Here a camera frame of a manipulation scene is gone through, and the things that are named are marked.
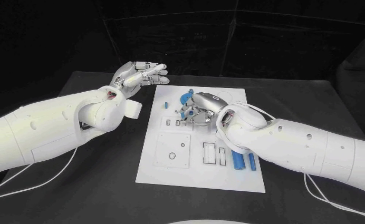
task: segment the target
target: circular hole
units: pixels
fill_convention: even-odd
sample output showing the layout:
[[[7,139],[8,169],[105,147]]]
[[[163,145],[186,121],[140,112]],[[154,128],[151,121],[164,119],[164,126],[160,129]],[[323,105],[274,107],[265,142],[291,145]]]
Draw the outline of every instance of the circular hole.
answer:
[[[169,154],[169,158],[173,160],[174,157],[176,157],[176,154],[174,154],[174,153],[170,153],[170,154]]]

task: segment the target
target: dark background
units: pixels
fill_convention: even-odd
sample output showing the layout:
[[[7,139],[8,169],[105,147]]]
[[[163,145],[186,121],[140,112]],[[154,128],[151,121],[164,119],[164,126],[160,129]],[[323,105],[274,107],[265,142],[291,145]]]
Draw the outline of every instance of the dark background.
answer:
[[[56,97],[72,71],[132,60],[174,75],[329,80],[365,130],[363,10],[365,0],[0,0],[0,112]]]

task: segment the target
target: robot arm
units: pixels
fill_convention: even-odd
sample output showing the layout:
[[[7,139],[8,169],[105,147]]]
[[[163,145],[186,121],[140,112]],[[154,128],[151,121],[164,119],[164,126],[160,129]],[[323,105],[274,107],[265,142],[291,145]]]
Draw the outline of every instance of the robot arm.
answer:
[[[112,131],[122,117],[138,118],[127,100],[141,85],[166,84],[166,65],[130,62],[109,86],[33,103],[0,118],[0,171],[44,161]]]
[[[365,190],[365,141],[288,120],[267,121],[242,102],[218,112],[216,137],[235,152],[252,150],[281,167]]]

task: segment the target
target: rectangular slot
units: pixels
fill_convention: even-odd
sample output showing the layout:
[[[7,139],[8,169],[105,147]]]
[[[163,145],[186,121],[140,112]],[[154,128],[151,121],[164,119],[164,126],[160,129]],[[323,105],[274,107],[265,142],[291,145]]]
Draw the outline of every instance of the rectangular slot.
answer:
[[[226,165],[226,149],[219,148],[219,165]]]
[[[203,163],[216,164],[215,144],[203,142]]]

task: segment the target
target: robotic hand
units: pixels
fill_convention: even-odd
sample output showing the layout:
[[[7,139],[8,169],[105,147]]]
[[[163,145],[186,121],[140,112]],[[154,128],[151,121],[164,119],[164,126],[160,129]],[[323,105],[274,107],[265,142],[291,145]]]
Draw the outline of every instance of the robotic hand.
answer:
[[[167,84],[164,64],[128,62],[108,86],[20,107],[0,118],[0,171],[55,158],[138,118],[127,100],[143,85]]]
[[[228,105],[213,95],[197,93],[182,111],[193,111],[184,120],[196,125],[215,121],[216,137],[236,153],[252,150],[278,166],[365,190],[365,141],[288,120],[267,121],[251,107],[239,101]]]

